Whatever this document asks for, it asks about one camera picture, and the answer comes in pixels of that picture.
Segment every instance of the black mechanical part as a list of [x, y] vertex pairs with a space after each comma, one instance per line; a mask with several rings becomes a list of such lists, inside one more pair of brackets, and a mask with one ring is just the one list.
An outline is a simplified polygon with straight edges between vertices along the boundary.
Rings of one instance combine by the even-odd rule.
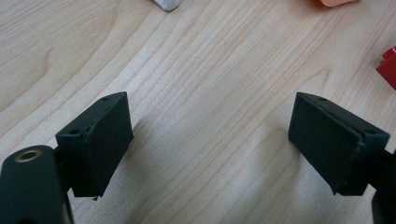
[[3, 163], [0, 223], [74, 223], [67, 191], [103, 196], [134, 139], [126, 92], [87, 108], [57, 135], [58, 147], [22, 149]]
[[327, 99], [297, 92], [289, 140], [334, 194], [362, 195], [368, 184], [375, 187], [375, 223], [396, 223], [396, 160], [385, 150], [388, 133]]

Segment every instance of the light wood surface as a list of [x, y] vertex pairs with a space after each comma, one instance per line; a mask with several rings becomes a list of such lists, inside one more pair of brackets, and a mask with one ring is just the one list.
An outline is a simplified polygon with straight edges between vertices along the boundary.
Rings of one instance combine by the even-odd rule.
[[297, 91], [392, 135], [396, 93], [375, 68], [396, 1], [0, 1], [0, 160], [127, 91], [135, 139], [77, 223], [372, 223], [288, 141]]

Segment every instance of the wooden table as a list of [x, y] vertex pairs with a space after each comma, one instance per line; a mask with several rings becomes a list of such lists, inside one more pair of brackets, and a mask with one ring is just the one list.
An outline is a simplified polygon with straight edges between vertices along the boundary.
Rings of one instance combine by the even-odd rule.
[[0, 2], [0, 159], [127, 91], [135, 139], [76, 223], [372, 223], [333, 196], [288, 141], [295, 93], [390, 133], [395, 90], [375, 68], [396, 45], [396, 1]]

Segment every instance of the red object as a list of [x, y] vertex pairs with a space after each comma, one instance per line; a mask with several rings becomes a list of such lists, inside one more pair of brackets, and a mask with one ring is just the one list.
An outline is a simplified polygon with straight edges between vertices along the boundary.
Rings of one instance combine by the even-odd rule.
[[379, 74], [396, 90], [396, 46], [385, 52], [385, 59], [377, 68]]

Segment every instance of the wood grain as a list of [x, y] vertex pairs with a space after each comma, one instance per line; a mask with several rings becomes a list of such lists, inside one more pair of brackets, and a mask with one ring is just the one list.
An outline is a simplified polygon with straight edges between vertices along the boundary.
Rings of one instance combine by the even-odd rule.
[[394, 89], [375, 71], [396, 44], [396, 2], [0, 2], [0, 160], [54, 135], [101, 96], [129, 95], [135, 140], [77, 223], [372, 223], [332, 196], [288, 141], [295, 92], [392, 135]]

